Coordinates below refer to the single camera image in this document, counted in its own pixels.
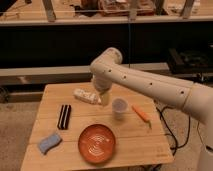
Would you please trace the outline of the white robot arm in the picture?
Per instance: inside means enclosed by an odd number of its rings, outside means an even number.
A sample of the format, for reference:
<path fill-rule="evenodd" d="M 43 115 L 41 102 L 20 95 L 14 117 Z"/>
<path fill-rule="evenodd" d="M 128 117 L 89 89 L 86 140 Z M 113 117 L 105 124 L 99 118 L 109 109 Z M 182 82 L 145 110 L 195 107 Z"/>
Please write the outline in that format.
<path fill-rule="evenodd" d="M 121 66 L 122 54 L 107 48 L 90 64 L 92 82 L 101 93 L 113 83 L 122 85 L 168 106 L 179 109 L 205 125 L 197 171 L 213 169 L 213 88 L 174 77 Z"/>

